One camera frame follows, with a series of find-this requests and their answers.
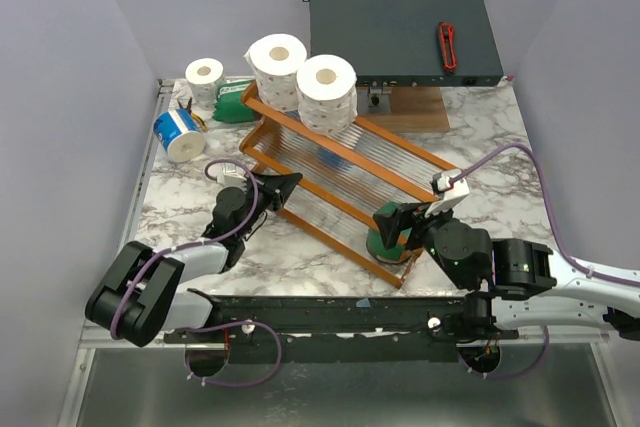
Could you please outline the green paper roll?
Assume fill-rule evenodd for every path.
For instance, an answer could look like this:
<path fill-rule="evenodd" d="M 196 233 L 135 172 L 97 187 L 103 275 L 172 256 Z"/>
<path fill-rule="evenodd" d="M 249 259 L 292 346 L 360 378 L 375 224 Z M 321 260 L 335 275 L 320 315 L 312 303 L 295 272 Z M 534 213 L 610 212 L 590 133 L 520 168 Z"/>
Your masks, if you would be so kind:
<path fill-rule="evenodd" d="M 383 221 L 385 221 L 387 217 L 393 217 L 393 219 L 391 220 L 394 220 L 396 217 L 398 217 L 395 214 L 396 214 L 396 210 L 398 209 L 398 207 L 401 206 L 401 204 L 402 203 L 397 201 L 389 201 L 386 204 L 384 204 L 382 207 L 380 207 L 377 211 L 375 211 L 373 214 L 373 220 L 374 220 L 374 223 L 376 224 L 376 228 L 368 229 L 368 232 L 366 235 L 365 247 L 369 256 L 371 256 L 374 260 L 376 260 L 381 264 L 403 265 L 403 264 L 415 262 L 415 260 L 413 259 L 419 258 L 423 253 L 422 248 L 418 248 L 418 249 L 406 248 L 405 244 L 407 243 L 407 241 L 409 240 L 412 234 L 412 225 L 410 224 L 409 221 L 406 221 L 406 222 L 402 220 L 400 221 L 400 226 L 405 226 L 407 228 L 398 231 L 398 238 L 396 239 L 396 243 L 389 248 L 386 247 L 383 236 L 381 235 L 379 230 L 376 230 L 378 227 L 376 216 L 382 217 Z"/>

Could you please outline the orange wooden shelf rack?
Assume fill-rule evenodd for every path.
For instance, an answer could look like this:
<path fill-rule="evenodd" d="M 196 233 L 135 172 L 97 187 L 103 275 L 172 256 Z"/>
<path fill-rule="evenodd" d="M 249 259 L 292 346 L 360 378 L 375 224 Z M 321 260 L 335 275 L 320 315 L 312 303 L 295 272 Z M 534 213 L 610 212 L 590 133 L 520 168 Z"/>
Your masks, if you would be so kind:
<path fill-rule="evenodd" d="M 430 202 L 433 175 L 453 169 L 450 162 L 359 117 L 336 137 L 316 134 L 292 114 L 279 112 L 259 98 L 251 83 L 242 102 L 259 114 L 258 125 L 240 144 L 260 173 L 300 173 L 303 180 L 281 216 L 335 252 L 399 288 L 415 262 L 385 265 L 369 256 L 366 235 L 376 228 L 373 214 L 389 201 Z M 328 168 L 317 157 L 326 148 L 350 162 Z"/>

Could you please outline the blue object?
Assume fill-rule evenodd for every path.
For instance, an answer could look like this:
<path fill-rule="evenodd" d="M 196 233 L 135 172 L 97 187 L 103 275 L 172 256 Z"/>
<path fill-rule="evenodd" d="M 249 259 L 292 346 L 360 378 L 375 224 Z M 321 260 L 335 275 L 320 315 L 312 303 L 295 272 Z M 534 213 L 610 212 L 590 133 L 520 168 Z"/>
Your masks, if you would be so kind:
<path fill-rule="evenodd" d="M 344 170 L 350 165 L 348 160 L 323 147 L 317 149 L 317 157 L 328 168 L 336 170 Z"/>

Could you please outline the white red-dotted paper roll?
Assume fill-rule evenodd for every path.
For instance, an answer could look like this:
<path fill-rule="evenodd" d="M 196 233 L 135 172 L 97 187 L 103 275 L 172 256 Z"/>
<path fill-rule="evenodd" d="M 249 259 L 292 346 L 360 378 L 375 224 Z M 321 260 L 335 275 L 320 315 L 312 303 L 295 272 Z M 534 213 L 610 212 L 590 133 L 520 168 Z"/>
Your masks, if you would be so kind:
<path fill-rule="evenodd" d="M 305 45 L 289 34 L 271 34 L 251 44 L 244 55 L 260 100 L 280 112 L 298 109 L 296 74 L 307 60 Z"/>

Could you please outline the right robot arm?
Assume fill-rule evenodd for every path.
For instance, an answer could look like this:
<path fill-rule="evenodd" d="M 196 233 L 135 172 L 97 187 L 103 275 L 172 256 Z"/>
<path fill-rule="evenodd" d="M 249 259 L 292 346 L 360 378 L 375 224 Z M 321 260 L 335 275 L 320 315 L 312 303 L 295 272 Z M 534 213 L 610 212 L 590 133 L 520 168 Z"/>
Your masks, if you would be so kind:
<path fill-rule="evenodd" d="M 429 204 L 400 204 L 374 214 L 385 247 L 408 236 L 408 250 L 424 249 L 473 305 L 460 326 L 480 339 L 495 327 L 572 325 L 615 330 L 639 338 L 639 271 L 563 256 L 544 244 L 493 239 L 452 211 L 433 213 Z"/>

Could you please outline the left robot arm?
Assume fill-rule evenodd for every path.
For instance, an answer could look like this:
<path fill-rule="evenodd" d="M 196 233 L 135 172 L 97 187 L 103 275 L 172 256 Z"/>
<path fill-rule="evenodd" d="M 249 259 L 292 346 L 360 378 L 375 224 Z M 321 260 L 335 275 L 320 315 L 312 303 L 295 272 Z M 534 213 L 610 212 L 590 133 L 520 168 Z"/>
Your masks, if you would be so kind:
<path fill-rule="evenodd" d="M 214 340 L 222 319 L 212 302 L 202 294 L 178 294 L 179 285 L 233 268 L 260 217 L 282 208 L 302 180 L 300 173 L 254 173 L 217 194 L 201 239 L 158 252 L 139 241 L 126 243 L 90 295 L 86 320 L 138 347 L 183 327 L 201 342 Z"/>

